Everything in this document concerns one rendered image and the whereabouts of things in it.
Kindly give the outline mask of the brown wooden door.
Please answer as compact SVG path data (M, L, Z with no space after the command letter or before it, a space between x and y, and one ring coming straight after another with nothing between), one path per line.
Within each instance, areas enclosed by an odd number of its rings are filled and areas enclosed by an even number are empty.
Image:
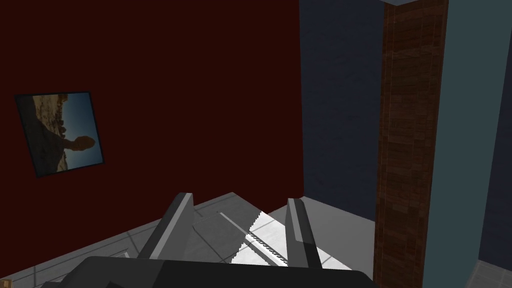
M384 9L373 281L423 288L449 0Z

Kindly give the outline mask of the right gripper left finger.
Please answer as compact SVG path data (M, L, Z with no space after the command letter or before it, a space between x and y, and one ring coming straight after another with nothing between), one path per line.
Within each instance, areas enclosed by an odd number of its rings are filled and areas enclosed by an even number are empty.
M183 260L193 221L193 194L178 193L137 258Z

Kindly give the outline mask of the framed landscape picture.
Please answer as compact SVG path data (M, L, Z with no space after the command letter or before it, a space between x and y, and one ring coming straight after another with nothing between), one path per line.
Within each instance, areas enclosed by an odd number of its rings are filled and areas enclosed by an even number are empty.
M14 99L37 178L104 164L89 91Z

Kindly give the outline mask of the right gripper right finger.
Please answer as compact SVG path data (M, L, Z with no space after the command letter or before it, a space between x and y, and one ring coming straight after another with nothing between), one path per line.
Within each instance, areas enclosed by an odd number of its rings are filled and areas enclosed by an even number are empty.
M285 215L287 266L321 269L314 234L304 202L299 198L287 200Z

